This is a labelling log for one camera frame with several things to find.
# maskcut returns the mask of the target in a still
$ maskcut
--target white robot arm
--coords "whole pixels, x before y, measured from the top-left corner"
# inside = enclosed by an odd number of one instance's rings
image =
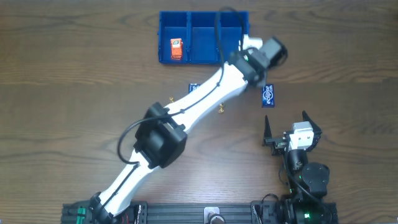
[[[128,164],[108,189],[90,200],[98,223],[111,223],[113,217],[125,211],[148,176],[181,155],[187,134],[199,120],[221,102],[241,94],[248,85],[264,81],[267,70],[286,53],[275,38],[263,45],[261,39],[245,35],[243,43],[244,50],[230,56],[223,68],[196,90],[165,107],[156,103],[148,109],[145,118],[170,117],[142,123],[137,130],[137,142],[129,160],[136,164]]]

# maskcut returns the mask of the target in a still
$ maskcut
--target brown wooden surface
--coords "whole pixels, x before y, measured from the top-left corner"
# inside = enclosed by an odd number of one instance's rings
[[[281,158],[261,147],[264,115],[276,135],[306,110],[323,129],[308,156],[331,169],[326,201],[337,203],[340,223],[396,222],[398,1],[19,0],[0,2],[2,223],[59,223],[62,203],[107,188],[123,167],[121,131],[216,70],[158,62],[159,11],[224,5],[250,12],[252,36],[276,35],[288,47],[286,64],[269,74],[276,107],[261,108],[259,90],[226,102],[136,199],[250,202],[287,193]]]

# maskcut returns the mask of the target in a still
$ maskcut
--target orange tic tac box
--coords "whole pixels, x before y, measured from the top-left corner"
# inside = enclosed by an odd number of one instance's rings
[[[171,39],[170,45],[172,47],[172,60],[182,59],[182,40],[181,38]]]

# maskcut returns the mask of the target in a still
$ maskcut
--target blue plastic bin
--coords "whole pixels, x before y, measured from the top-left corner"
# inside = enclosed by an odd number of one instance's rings
[[[159,13],[159,62],[214,64],[220,62],[215,39],[214,20],[217,12],[160,11]],[[244,33],[249,34],[249,13],[239,12],[244,24]],[[238,50],[241,24],[233,12],[221,12],[219,37],[223,44],[225,59]],[[170,39],[181,38],[181,60],[171,59]]]

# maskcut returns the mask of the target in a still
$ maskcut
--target black mounting base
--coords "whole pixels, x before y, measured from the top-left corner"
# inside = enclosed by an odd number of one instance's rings
[[[73,204],[64,204],[62,209],[62,224],[93,224],[91,212],[88,209],[89,201]],[[121,217],[121,224],[192,224],[204,223],[203,211],[205,207],[220,208],[220,215],[226,223],[259,224],[253,212],[253,206],[260,205],[261,201],[251,203],[152,203],[131,202],[130,207]],[[331,224],[338,224],[335,203],[326,203],[333,212]],[[281,224],[278,221],[276,202],[264,201],[262,224]]]

